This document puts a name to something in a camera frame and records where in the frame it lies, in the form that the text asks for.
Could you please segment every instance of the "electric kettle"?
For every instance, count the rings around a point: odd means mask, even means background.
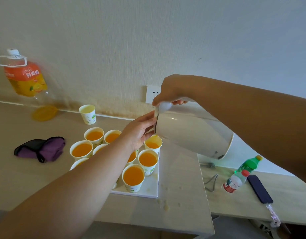
[[[222,159],[234,137],[233,131],[196,102],[162,102],[155,107],[155,117],[156,135],[207,157]]]

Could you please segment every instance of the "person's left arm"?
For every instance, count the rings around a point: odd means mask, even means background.
[[[155,122],[154,112],[131,121],[115,141],[26,199],[2,219],[0,238],[81,237]]]

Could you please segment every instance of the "red and white bottle label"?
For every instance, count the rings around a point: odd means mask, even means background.
[[[233,193],[236,189],[239,188],[238,185],[233,184],[233,182],[230,180],[230,178],[228,180],[226,180],[225,183],[223,183],[223,187],[229,193]]]

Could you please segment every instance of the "yellow bottle cap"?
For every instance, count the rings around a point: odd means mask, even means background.
[[[257,160],[259,160],[259,161],[262,161],[262,156],[260,156],[260,155],[257,155],[255,158],[256,158]]]
[[[54,118],[55,114],[57,114],[58,109],[55,106],[43,106],[36,109],[32,118],[36,121],[43,122]]]

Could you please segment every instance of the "clear plastic bottle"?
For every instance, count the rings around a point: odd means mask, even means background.
[[[235,190],[239,189],[246,182],[248,175],[249,172],[247,170],[234,173],[225,183],[223,183],[225,192],[233,193]]]
[[[262,161],[262,156],[260,155],[257,155],[254,158],[247,159],[237,170],[235,170],[235,173],[241,172],[244,169],[251,173],[258,167],[260,161]]]
[[[52,119],[57,108],[52,105],[48,87],[38,65],[20,55],[17,49],[7,49],[8,55],[0,56],[0,66],[15,92],[28,97],[26,105],[35,107],[32,118],[37,121]]]

